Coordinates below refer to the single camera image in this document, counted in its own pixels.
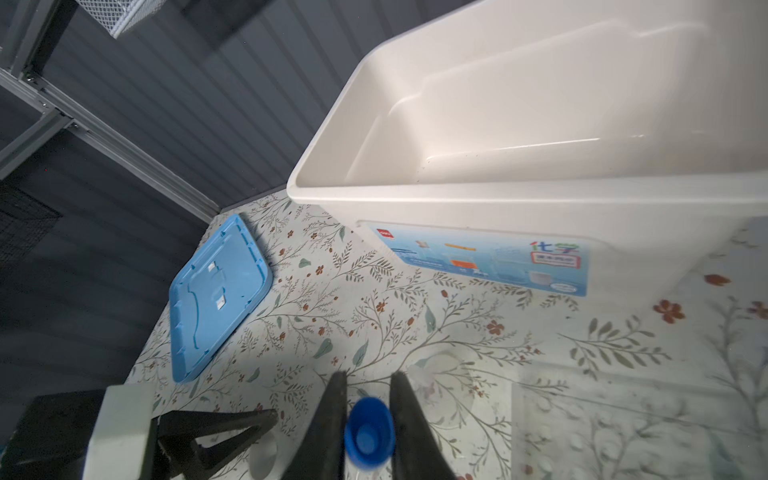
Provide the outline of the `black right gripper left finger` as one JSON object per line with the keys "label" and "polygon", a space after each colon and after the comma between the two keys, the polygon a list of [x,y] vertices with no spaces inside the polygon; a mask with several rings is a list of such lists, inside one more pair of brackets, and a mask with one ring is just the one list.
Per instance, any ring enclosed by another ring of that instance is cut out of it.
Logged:
{"label": "black right gripper left finger", "polygon": [[347,374],[334,373],[306,434],[281,479],[343,479],[347,421]]}

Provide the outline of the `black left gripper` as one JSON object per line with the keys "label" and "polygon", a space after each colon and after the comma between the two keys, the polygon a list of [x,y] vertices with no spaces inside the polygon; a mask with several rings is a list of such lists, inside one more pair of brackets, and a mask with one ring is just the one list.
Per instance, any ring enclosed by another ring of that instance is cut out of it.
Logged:
{"label": "black left gripper", "polygon": [[274,409],[152,417],[152,384],[34,398],[1,455],[3,479],[210,479],[276,426]]}

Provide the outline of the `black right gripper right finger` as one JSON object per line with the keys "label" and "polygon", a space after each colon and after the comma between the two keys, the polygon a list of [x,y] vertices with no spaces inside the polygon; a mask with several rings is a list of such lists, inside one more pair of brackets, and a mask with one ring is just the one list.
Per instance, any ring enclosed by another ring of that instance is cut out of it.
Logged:
{"label": "black right gripper right finger", "polygon": [[389,409],[395,432],[392,478],[454,480],[456,475],[442,455],[411,384],[401,371],[391,375]]}

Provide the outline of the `blue capped test tube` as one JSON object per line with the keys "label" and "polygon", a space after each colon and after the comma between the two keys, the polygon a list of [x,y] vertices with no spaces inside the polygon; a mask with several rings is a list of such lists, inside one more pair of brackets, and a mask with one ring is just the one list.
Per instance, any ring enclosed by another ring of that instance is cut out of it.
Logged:
{"label": "blue capped test tube", "polygon": [[375,397],[360,399],[344,430],[350,479],[381,479],[394,453],[395,429],[388,406]]}

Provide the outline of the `white plastic storage bin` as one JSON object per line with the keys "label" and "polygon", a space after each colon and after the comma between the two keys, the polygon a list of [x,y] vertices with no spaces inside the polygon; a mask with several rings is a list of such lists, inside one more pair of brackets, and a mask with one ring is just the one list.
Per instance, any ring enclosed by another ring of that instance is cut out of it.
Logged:
{"label": "white plastic storage bin", "polygon": [[767,213],[767,5],[460,8],[361,60],[287,192],[413,266],[656,299]]}

